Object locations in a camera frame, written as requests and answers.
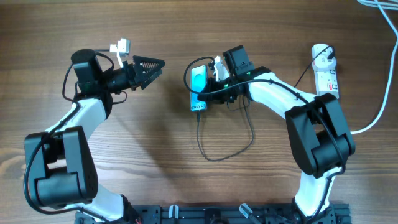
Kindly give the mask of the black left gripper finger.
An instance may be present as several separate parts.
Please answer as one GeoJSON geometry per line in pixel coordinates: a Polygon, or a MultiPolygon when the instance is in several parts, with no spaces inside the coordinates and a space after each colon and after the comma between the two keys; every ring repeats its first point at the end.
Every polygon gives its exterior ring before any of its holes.
{"type": "Polygon", "coordinates": [[[156,78],[162,74],[162,70],[144,70],[142,78],[140,78],[140,88],[144,90],[148,87],[156,78]]]}
{"type": "Polygon", "coordinates": [[[134,55],[134,71],[137,78],[157,78],[162,73],[165,61],[134,55]]]}

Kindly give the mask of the Galaxy S25 smartphone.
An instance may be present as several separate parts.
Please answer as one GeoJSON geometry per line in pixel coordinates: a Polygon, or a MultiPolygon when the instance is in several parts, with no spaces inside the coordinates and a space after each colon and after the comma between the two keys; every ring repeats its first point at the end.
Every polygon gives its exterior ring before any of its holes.
{"type": "MultiPolygon", "coordinates": [[[[207,79],[207,66],[201,65],[195,67],[191,70],[191,89],[196,92],[201,92],[205,85],[207,79]]],[[[200,101],[198,95],[195,93],[190,94],[190,109],[191,111],[200,111],[207,109],[207,103],[205,101],[200,101]]]]}

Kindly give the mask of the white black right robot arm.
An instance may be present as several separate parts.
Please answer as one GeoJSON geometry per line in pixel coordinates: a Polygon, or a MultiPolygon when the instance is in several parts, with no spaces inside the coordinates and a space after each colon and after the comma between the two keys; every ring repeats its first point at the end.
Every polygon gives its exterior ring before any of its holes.
{"type": "Polygon", "coordinates": [[[192,82],[189,91],[199,101],[232,103],[239,95],[260,103],[286,122],[293,158],[301,169],[294,206],[300,222],[325,217],[335,177],[346,171],[355,143],[338,99],[314,95],[280,80],[269,68],[254,67],[242,45],[210,57],[213,76],[192,82]]]}

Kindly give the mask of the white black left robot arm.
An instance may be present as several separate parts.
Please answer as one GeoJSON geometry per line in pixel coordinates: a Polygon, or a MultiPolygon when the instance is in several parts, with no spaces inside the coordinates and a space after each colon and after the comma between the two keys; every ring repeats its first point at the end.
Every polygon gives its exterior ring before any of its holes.
{"type": "Polygon", "coordinates": [[[70,111],[55,125],[24,139],[24,196],[46,215],[75,211],[98,223],[142,223],[128,199],[99,184],[88,139],[111,113],[118,95],[145,89],[162,73],[161,59],[133,56],[119,69],[102,70],[102,53],[81,49],[71,56],[78,81],[70,111]]]}

